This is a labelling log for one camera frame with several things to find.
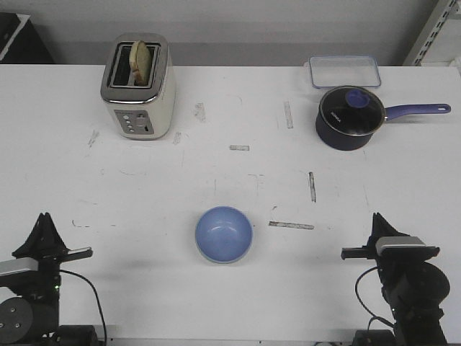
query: blue handle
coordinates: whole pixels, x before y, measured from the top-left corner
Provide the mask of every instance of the blue handle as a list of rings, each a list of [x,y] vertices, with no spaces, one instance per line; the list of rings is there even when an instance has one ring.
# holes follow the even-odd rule
[[[452,108],[446,103],[431,103],[427,105],[400,105],[386,108],[386,120],[396,119],[408,114],[440,114],[449,113]]]

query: table surface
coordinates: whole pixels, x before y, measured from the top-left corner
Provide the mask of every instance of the table surface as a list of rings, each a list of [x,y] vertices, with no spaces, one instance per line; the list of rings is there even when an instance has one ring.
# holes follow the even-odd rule
[[[386,123],[350,152],[317,136],[324,92],[304,68],[177,66],[173,121],[157,141],[117,133],[99,96],[103,69],[0,66],[0,260],[50,212],[68,248],[94,250],[62,268],[95,284],[110,337],[351,340],[370,317],[354,283],[375,263],[342,261],[341,248],[365,244],[380,212],[441,248],[431,263],[452,286],[441,324],[449,342],[461,342],[455,68],[381,67],[375,93],[385,107],[448,103],[452,111]],[[230,265],[207,261],[194,242],[199,217],[216,205],[242,210],[254,227],[248,254]],[[376,273],[359,289],[370,309],[392,319]],[[10,296],[0,290],[0,299]],[[63,277],[61,324],[100,326],[93,293],[78,278]]]

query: wall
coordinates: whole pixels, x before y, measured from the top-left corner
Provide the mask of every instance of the wall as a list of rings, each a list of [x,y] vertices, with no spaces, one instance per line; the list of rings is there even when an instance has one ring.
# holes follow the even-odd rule
[[[403,62],[437,0],[0,0],[31,14],[58,63],[104,64],[124,32],[156,32],[176,65],[302,65],[319,54]]]

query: toaster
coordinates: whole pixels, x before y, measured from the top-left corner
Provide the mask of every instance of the toaster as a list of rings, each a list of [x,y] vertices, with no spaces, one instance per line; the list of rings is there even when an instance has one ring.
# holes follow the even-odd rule
[[[146,85],[139,85],[130,67],[133,44],[143,41],[151,57]],[[112,44],[101,83],[101,97],[122,136],[149,140],[171,125],[176,84],[169,46],[161,35],[127,33]]]

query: blue bowl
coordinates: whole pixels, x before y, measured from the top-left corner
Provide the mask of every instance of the blue bowl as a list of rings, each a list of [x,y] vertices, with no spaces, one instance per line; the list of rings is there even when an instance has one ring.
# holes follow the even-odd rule
[[[250,221],[232,207],[209,209],[195,228],[195,241],[200,252],[216,263],[232,263],[248,251],[253,230]]]

